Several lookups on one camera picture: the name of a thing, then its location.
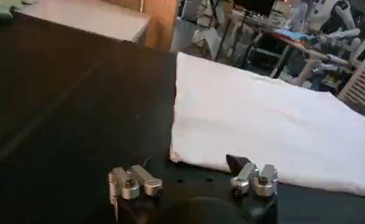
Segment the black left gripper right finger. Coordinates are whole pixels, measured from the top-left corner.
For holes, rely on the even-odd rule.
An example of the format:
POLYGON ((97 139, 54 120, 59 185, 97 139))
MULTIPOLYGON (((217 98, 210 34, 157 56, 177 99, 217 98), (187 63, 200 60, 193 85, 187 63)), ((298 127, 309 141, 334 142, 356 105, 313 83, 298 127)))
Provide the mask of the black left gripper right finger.
POLYGON ((227 165, 233 175, 230 179, 236 197, 253 191, 263 198, 272 197, 278 189, 278 172, 272 164, 265 164, 260 170, 255 163, 245 157, 227 154, 227 165))

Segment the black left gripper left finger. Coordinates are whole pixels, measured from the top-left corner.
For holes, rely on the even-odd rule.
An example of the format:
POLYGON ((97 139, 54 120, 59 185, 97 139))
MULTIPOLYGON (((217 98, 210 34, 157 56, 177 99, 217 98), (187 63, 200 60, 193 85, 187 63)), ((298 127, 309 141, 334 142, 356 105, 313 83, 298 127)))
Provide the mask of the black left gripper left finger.
POLYGON ((141 189, 150 197, 157 197, 163 190, 163 181, 152 176, 145 168, 134 165, 129 170, 115 167, 108 173, 110 201, 118 197, 133 200, 140 196, 141 189))

